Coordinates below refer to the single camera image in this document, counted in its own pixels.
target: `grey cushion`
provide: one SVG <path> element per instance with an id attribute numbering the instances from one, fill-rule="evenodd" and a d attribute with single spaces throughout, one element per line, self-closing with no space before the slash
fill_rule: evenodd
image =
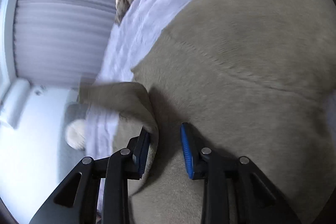
<path id="1" fill-rule="evenodd" d="M 62 181 L 66 175 L 85 157 L 85 150 L 75 150 L 65 140 L 67 125 L 76 119 L 85 119 L 88 105 L 70 104 L 64 114 L 62 132 L 58 143 L 58 179 Z"/>

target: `white pillow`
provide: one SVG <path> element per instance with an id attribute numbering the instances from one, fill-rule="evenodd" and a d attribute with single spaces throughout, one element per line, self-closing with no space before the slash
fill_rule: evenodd
<path id="1" fill-rule="evenodd" d="M 83 150 L 85 148 L 85 122 L 84 119 L 77 119 L 66 128 L 65 139 L 73 149 Z"/>

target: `fleece blanket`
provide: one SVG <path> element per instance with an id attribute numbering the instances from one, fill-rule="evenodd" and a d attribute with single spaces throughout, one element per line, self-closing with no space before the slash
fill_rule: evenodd
<path id="1" fill-rule="evenodd" d="M 118 135 L 118 144 L 122 148 L 127 147 L 130 140 L 129 133 L 132 132 L 134 133 L 132 137 L 137 137 L 144 128 L 150 134 L 144 174 L 139 181 L 133 181 L 132 187 L 128 188 L 129 195 L 135 194 L 148 178 L 159 142 L 158 127 L 146 89 L 135 82 L 81 86 L 79 98 L 81 103 L 89 103 L 119 113 L 121 124 L 124 125 L 123 130 L 128 132 L 125 135 Z"/>
<path id="2" fill-rule="evenodd" d="M 151 50 L 163 28 L 191 0 L 134 0 L 120 26 L 114 25 L 97 83 L 131 81 L 135 67 Z M 87 115 L 86 153 L 94 159 L 110 156 L 118 115 L 92 107 Z M 100 189 L 98 209 L 102 206 Z"/>
<path id="3" fill-rule="evenodd" d="M 182 122 L 219 152 L 252 159 L 312 223 L 336 186 L 324 112 L 336 87 L 335 22 L 332 0 L 187 5 L 133 70 L 159 129 L 150 176 L 130 199 L 134 223 L 200 223 L 203 184 L 186 174 Z M 119 135 L 132 136 L 118 128 L 116 148 Z"/>

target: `bed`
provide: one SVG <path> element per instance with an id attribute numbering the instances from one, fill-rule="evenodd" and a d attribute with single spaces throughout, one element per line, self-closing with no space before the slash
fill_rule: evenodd
<path id="1" fill-rule="evenodd" d="M 132 81 L 131 68 L 150 51 L 161 31 L 191 0 L 134 0 L 120 26 L 114 25 L 96 83 Z M 112 154 L 118 114 L 92 107 L 87 115 L 86 153 L 94 159 Z M 102 206 L 103 182 L 98 209 Z"/>

